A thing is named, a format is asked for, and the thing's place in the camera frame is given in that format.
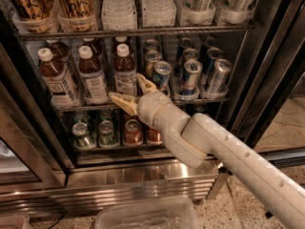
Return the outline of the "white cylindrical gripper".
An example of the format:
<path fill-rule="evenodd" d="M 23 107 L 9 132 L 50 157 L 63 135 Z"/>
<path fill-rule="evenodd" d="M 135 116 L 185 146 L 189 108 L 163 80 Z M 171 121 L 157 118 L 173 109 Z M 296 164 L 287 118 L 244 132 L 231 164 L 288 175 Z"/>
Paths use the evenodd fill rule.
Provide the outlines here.
<path fill-rule="evenodd" d="M 139 119 L 151 128 L 156 130 L 170 130 L 172 123 L 165 114 L 158 112 L 173 104 L 171 99 L 160 91 L 143 74 L 136 75 L 137 83 L 144 94 L 139 98 L 127 94 L 109 92 L 112 103 L 120 107 L 128 115 L 137 115 Z"/>

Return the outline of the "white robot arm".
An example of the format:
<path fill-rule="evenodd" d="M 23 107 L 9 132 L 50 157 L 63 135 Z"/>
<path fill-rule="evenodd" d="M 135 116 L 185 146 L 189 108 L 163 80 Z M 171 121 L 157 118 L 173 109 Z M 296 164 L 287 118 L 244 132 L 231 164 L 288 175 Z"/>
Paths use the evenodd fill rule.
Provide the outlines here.
<path fill-rule="evenodd" d="M 156 129 L 164 146 L 183 164 L 196 168 L 215 156 L 287 228 L 305 229 L 305 189 L 205 114 L 188 115 L 142 74 L 142 95 L 109 93 L 129 115 Z"/>

